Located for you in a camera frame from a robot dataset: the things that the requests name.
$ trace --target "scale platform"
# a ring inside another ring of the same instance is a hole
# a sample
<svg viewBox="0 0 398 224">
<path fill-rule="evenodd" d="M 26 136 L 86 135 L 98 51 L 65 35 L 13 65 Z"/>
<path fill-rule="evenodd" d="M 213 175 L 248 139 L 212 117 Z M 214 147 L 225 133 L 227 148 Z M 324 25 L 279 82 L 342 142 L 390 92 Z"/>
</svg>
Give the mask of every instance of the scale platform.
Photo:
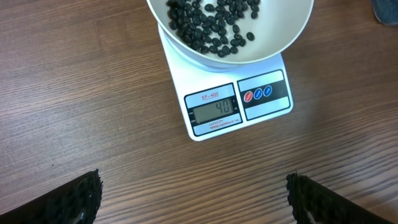
<svg viewBox="0 0 398 224">
<path fill-rule="evenodd" d="M 159 34 L 193 140 L 213 138 L 292 111 L 292 93 L 281 54 L 227 71 L 183 56 L 161 26 Z"/>
</svg>

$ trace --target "wood grain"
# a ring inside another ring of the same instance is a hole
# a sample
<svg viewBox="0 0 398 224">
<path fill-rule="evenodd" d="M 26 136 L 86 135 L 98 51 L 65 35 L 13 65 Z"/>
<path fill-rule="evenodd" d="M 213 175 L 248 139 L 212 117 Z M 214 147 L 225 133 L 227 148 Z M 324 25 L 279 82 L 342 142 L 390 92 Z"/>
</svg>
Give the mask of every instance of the wood grain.
<svg viewBox="0 0 398 224">
<path fill-rule="evenodd" d="M 145 1 L 0 3 L 0 213 L 99 168 L 96 223 L 292 223 L 298 171 L 398 223 L 398 29 L 318 0 L 284 51 L 293 111 L 187 135 Z"/>
</svg>

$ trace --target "digital number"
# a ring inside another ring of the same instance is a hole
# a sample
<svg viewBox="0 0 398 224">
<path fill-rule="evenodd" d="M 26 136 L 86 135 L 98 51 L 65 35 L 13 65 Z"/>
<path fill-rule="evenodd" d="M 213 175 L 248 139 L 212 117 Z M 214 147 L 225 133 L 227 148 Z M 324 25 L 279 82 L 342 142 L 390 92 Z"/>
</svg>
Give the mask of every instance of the digital number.
<svg viewBox="0 0 398 224">
<path fill-rule="evenodd" d="M 229 112 L 229 101 L 223 100 L 223 102 L 216 103 L 217 109 L 220 110 L 221 113 L 228 113 Z"/>
</svg>

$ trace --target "black bean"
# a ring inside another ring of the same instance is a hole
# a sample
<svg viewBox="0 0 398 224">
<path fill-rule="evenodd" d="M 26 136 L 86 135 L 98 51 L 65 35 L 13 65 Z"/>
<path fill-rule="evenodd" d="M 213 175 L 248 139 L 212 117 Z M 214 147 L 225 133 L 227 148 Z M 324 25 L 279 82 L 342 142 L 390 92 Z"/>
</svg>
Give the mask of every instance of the black bean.
<svg viewBox="0 0 398 224">
<path fill-rule="evenodd" d="M 226 25 L 226 23 L 225 23 L 224 19 L 220 19 L 220 20 L 218 21 L 218 26 L 219 26 L 220 28 L 224 28 L 225 25 Z"/>
<path fill-rule="evenodd" d="M 225 12 L 224 6 L 216 6 L 216 11 L 217 12 Z"/>
<path fill-rule="evenodd" d="M 231 16 L 231 17 L 227 18 L 226 23 L 228 23 L 229 25 L 235 24 L 235 19 L 234 19 L 234 17 Z"/>
<path fill-rule="evenodd" d="M 192 50 L 198 50 L 199 49 L 199 46 L 197 46 L 197 44 L 195 42 L 192 42 L 190 44 L 190 47 L 191 47 Z"/>
<path fill-rule="evenodd" d="M 182 24 L 181 29 L 182 30 L 187 30 L 188 27 L 189 27 L 189 23 L 184 23 L 184 24 Z"/>
<path fill-rule="evenodd" d="M 194 7 L 195 9 L 199 9 L 200 8 L 200 4 L 197 2 L 193 2 L 192 3 L 192 7 Z"/>
<path fill-rule="evenodd" d="M 229 47 L 227 45 L 224 45 L 223 52 L 224 52 L 225 55 L 229 55 L 230 54 Z"/>
<path fill-rule="evenodd" d="M 205 42 L 208 43 L 208 44 L 210 44 L 210 43 L 212 42 L 212 39 L 211 39 L 211 37 L 209 37 L 209 36 L 203 36 L 203 38 L 204 38 L 203 41 L 205 41 Z"/>
<path fill-rule="evenodd" d="M 204 14 L 200 14 L 200 20 L 201 22 L 206 22 L 207 21 L 207 16 Z"/>
<path fill-rule="evenodd" d="M 231 49 L 229 51 L 231 51 L 232 54 L 237 54 L 238 53 L 238 48 L 237 47 L 231 47 Z"/>
<path fill-rule="evenodd" d="M 184 34 L 187 34 L 187 35 L 191 36 L 192 30 L 186 29 L 186 30 L 184 31 Z"/>
<path fill-rule="evenodd" d="M 248 9 L 248 5 L 244 2 L 243 4 L 242 4 L 242 12 L 244 12 L 244 11 L 246 11 L 247 9 Z"/>
<path fill-rule="evenodd" d="M 253 11 L 253 12 L 258 12 L 260 9 L 259 9 L 259 6 L 258 5 L 255 5 L 255 4 L 253 4 L 252 6 L 250 6 L 250 8 L 251 8 L 251 10 Z"/>
<path fill-rule="evenodd" d="M 237 40 L 243 39 L 243 37 L 242 37 L 241 34 L 235 34 L 235 35 L 234 35 L 234 38 L 237 39 Z"/>
<path fill-rule="evenodd" d="M 195 39 L 195 40 L 200 39 L 201 34 L 202 34 L 201 29 L 199 29 L 199 28 L 195 29 L 195 31 L 193 32 L 193 39 Z"/>
<path fill-rule="evenodd" d="M 226 5 L 226 2 L 225 2 L 225 0 L 217 0 L 217 5 L 219 5 L 219 6 L 225 6 L 225 5 Z"/>
<path fill-rule="evenodd" d="M 242 5 L 241 5 L 241 4 L 237 4 L 237 5 L 236 5 L 236 10 L 237 10 L 238 12 L 241 12 L 241 11 L 242 11 Z"/>
<path fill-rule="evenodd" d="M 221 45 L 221 41 L 218 38 L 213 38 L 212 42 L 216 47 L 219 47 Z"/>
<path fill-rule="evenodd" d="M 206 29 L 203 30 L 203 33 L 205 35 L 210 35 L 211 34 L 211 30 L 209 28 L 206 28 Z"/>
<path fill-rule="evenodd" d="M 182 40 L 186 43 L 186 44 L 190 44 L 192 42 L 191 37 L 189 35 L 184 35 L 182 37 Z"/>
<path fill-rule="evenodd" d="M 241 39 L 241 41 L 239 41 L 239 45 L 241 47 L 244 47 L 246 45 L 246 40 L 245 39 Z"/>
<path fill-rule="evenodd" d="M 177 6 L 177 1 L 176 0 L 168 0 L 166 5 L 170 7 L 176 7 Z"/>
<path fill-rule="evenodd" d="M 209 48 L 207 46 L 203 46 L 200 49 L 200 53 L 202 53 L 202 54 L 207 54 L 208 52 L 209 52 Z"/>
<path fill-rule="evenodd" d="M 188 16 L 189 18 L 192 18 L 192 17 L 193 17 L 193 12 L 192 12 L 192 10 L 187 11 L 187 16 Z"/>
<path fill-rule="evenodd" d="M 215 18 L 216 18 L 216 20 L 219 20 L 219 19 L 223 18 L 223 16 L 224 16 L 224 14 L 222 12 L 217 12 Z"/>
<path fill-rule="evenodd" d="M 204 28 L 204 29 L 210 28 L 210 27 L 211 27 L 211 23 L 210 23 L 209 21 L 204 22 L 204 23 L 201 25 L 201 27 Z"/>
<path fill-rule="evenodd" d="M 240 31 L 240 28 L 238 25 L 235 24 L 232 26 L 232 30 L 234 31 L 235 34 L 237 34 Z"/>
<path fill-rule="evenodd" d="M 185 0 L 177 0 L 177 7 L 184 8 Z"/>
<path fill-rule="evenodd" d="M 195 15 L 200 15 L 200 14 L 202 14 L 202 11 L 200 10 L 200 9 L 194 9 L 194 10 L 192 10 L 192 12 L 195 14 Z"/>
<path fill-rule="evenodd" d="M 214 16 L 208 16 L 207 17 L 207 21 L 209 21 L 210 23 L 215 23 L 216 22 L 216 18 Z"/>
<path fill-rule="evenodd" d="M 234 47 L 237 47 L 237 46 L 239 46 L 240 42 L 238 39 L 233 39 L 233 40 L 231 40 L 230 44 Z"/>
<path fill-rule="evenodd" d="M 221 43 L 223 43 L 223 44 L 228 44 L 228 38 L 227 38 L 226 36 L 220 37 L 220 41 L 221 41 Z"/>
<path fill-rule="evenodd" d="M 220 27 L 219 27 L 217 24 L 215 24 L 215 23 L 211 25 L 210 29 L 211 29 L 211 31 L 213 31 L 213 32 L 218 32 L 218 31 L 220 31 Z"/>
<path fill-rule="evenodd" d="M 218 35 L 220 35 L 220 36 L 224 36 L 225 34 L 226 34 L 225 28 L 221 28 L 220 31 L 218 31 Z"/>
<path fill-rule="evenodd" d="M 178 28 L 178 24 L 175 21 L 171 21 L 169 26 L 172 30 L 176 30 Z"/>
<path fill-rule="evenodd" d="M 229 11 L 230 12 L 236 11 L 236 3 L 234 1 L 229 5 Z"/>
<path fill-rule="evenodd" d="M 196 25 L 199 26 L 201 24 L 200 17 L 198 15 L 194 15 L 192 18 L 192 22 Z"/>
<path fill-rule="evenodd" d="M 211 45 L 210 47 L 209 47 L 209 51 L 211 52 L 211 53 L 213 53 L 213 54 L 215 54 L 215 53 L 217 53 L 217 47 L 216 46 L 214 46 L 214 45 Z"/>
<path fill-rule="evenodd" d="M 205 45 L 205 42 L 201 39 L 196 40 L 195 43 L 197 44 L 198 47 L 203 47 Z"/>
<path fill-rule="evenodd" d="M 170 19 L 172 19 L 172 20 L 177 20 L 178 19 L 178 15 L 177 15 L 177 12 L 176 11 L 174 11 L 174 10 L 169 10 L 169 12 L 167 13 L 168 15 L 169 15 L 169 17 L 170 17 Z"/>
<path fill-rule="evenodd" d="M 228 11 L 225 11 L 225 12 L 224 12 L 224 18 L 226 19 L 226 18 L 228 18 L 229 16 L 231 16 L 231 13 L 228 12 Z"/>
<path fill-rule="evenodd" d="M 225 57 L 225 53 L 224 53 L 223 50 L 218 50 L 218 51 L 217 51 L 217 55 L 218 55 L 219 57 Z"/>
<path fill-rule="evenodd" d="M 256 13 L 256 12 L 251 12 L 250 16 L 251 16 L 252 19 L 257 19 L 257 17 L 259 16 L 259 14 Z"/>
<path fill-rule="evenodd" d="M 251 41 L 254 40 L 254 34 L 252 32 L 248 32 L 248 34 L 246 34 L 246 37 L 248 37 L 248 40 L 251 40 Z"/>
<path fill-rule="evenodd" d="M 192 6 L 191 6 L 191 4 L 189 4 L 189 3 L 185 3 L 185 5 L 184 5 L 184 10 L 185 10 L 185 11 L 192 10 Z"/>
<path fill-rule="evenodd" d="M 215 8 L 214 8 L 214 6 L 212 4 L 207 4 L 205 6 L 205 10 L 208 11 L 208 12 L 214 12 Z"/>
</svg>

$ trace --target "scale display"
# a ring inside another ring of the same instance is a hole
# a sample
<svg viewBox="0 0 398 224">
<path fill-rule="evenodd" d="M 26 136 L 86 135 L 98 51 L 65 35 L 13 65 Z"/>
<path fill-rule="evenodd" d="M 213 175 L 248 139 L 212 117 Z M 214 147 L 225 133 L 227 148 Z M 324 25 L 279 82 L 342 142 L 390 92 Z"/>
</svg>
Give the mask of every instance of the scale display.
<svg viewBox="0 0 398 224">
<path fill-rule="evenodd" d="M 198 124 L 233 113 L 231 99 L 220 100 L 193 109 L 193 115 Z"/>
</svg>

